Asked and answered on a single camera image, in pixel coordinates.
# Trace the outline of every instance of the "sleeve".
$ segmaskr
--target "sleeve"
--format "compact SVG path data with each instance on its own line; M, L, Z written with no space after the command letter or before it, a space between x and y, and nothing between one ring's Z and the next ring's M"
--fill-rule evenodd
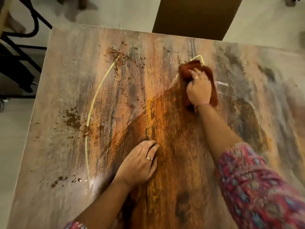
M87 227L79 222L70 222L63 229L87 229Z
M216 169L223 198L241 228L305 228L305 202L247 143L226 150Z

